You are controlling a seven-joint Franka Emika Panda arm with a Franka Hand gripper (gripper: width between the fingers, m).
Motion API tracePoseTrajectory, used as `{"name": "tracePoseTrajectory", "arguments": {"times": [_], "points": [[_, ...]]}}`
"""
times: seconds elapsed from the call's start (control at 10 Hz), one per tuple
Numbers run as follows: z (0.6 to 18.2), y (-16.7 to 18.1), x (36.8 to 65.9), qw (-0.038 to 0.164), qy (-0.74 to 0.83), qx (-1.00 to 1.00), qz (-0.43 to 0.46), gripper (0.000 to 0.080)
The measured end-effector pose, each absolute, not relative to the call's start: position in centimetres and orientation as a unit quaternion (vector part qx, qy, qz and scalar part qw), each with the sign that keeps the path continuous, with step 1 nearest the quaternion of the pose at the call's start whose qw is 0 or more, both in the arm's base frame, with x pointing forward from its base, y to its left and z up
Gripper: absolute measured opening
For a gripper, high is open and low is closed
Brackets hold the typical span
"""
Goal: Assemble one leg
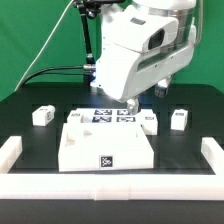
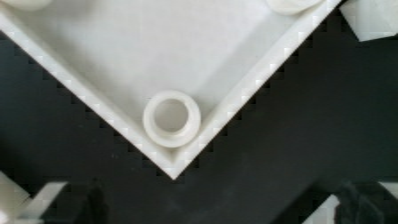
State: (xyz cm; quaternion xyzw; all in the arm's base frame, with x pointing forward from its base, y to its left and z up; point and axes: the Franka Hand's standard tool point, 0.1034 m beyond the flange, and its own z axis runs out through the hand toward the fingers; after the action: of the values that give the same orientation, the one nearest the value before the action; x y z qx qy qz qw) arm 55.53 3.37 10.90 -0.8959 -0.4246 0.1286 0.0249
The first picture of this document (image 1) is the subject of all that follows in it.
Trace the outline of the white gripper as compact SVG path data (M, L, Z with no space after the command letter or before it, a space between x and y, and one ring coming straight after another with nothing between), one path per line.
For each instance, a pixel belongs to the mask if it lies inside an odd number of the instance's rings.
M192 6L105 6L101 13L102 51L96 61L96 86L136 115L132 99L155 85L164 98L172 75L194 53Z

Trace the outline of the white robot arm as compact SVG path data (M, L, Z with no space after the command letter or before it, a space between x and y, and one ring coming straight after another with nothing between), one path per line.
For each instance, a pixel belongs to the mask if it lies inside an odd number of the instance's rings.
M132 0L123 9L101 8L101 56L91 85L139 111L139 95L155 87L166 93L172 76L194 53L196 0Z

